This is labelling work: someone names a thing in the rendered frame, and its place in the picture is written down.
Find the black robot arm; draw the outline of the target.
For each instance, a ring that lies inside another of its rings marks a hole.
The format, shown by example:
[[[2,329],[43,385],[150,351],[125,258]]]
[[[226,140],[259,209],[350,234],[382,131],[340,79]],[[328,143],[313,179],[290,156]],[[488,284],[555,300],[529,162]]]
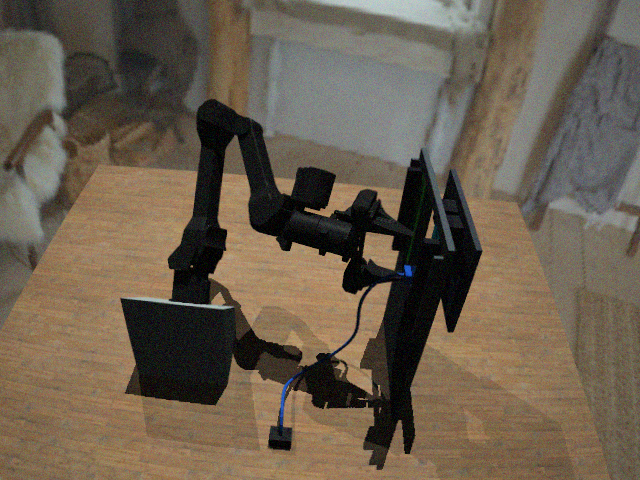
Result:
[[[209,304],[209,273],[214,273],[226,251],[227,230],[220,228],[218,214],[225,149],[238,137],[250,185],[251,227],[277,237],[281,250],[292,242],[314,248],[314,237],[323,217],[304,211],[328,206],[336,174],[324,169],[298,168],[292,194],[281,194],[275,184],[263,138],[263,129],[216,99],[199,106],[196,113],[201,155],[198,164],[192,219],[184,229],[181,244],[168,257],[176,269],[171,302]],[[190,267],[193,265],[193,267]]]

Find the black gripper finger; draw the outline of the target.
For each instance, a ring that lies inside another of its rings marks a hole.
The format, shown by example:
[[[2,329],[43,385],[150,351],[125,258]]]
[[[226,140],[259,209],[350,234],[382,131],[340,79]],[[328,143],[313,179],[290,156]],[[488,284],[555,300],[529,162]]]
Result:
[[[369,217],[367,232],[412,238],[414,233],[390,217],[381,202],[379,198]]]
[[[378,266],[372,261],[372,259],[370,259],[360,279],[359,291],[362,291],[362,289],[365,287],[371,286],[373,283],[375,283],[379,279],[395,273],[399,273],[399,272]],[[393,278],[384,280],[380,284],[395,282],[395,281],[402,281],[402,280],[403,280],[403,277],[393,277]]]

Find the blue ethernet cable plug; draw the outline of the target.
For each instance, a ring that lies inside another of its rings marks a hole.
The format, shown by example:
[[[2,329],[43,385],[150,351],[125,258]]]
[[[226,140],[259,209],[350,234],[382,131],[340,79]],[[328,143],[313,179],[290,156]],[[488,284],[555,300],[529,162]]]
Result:
[[[366,296],[368,295],[368,293],[378,284],[380,284],[381,282],[383,282],[386,279],[389,278],[393,278],[393,277],[403,277],[404,280],[404,284],[412,284],[413,281],[413,277],[415,274],[415,270],[416,270],[416,266],[404,266],[403,269],[403,273],[395,273],[395,274],[390,274],[387,275],[381,279],[379,279],[378,281],[376,281],[375,283],[373,283],[363,294],[359,306],[358,306],[358,311],[357,311],[357,324],[356,324],[356,329],[355,332],[353,334],[353,336],[343,345],[341,346],[339,349],[337,349],[335,352],[333,352],[332,354],[328,355],[327,357],[323,358],[320,361],[317,361],[315,363],[313,363],[312,365],[308,366],[307,368],[305,368],[304,370],[302,370],[299,374],[296,374],[295,376],[293,376],[283,387],[282,390],[282,394],[281,394],[281,412],[280,412],[280,425],[279,425],[279,434],[282,435],[283,433],[283,419],[284,419],[284,397],[285,397],[285,392],[286,389],[288,387],[288,385],[290,385],[290,383],[292,381],[294,381],[297,377],[299,377],[300,375],[302,375],[303,373],[305,373],[306,371],[308,371],[309,369],[313,368],[314,366],[318,365],[319,363],[328,360],[329,358],[333,357],[334,355],[336,355],[338,352],[340,352],[342,349],[344,349],[351,341],[352,339],[355,337],[357,330],[360,326],[360,315],[361,315],[361,308],[362,308],[362,304],[366,298]]]

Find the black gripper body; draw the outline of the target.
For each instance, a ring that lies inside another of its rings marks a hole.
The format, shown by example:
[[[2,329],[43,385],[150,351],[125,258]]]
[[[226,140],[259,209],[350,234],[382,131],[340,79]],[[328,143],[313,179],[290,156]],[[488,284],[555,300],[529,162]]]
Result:
[[[377,203],[377,195],[376,190],[361,190],[352,204],[350,223],[337,220],[337,214],[323,216],[314,237],[314,248],[319,249],[319,255],[325,256],[326,252],[340,255],[346,263],[351,258],[344,271],[342,288],[354,295],[367,266],[363,250],[367,223]]]

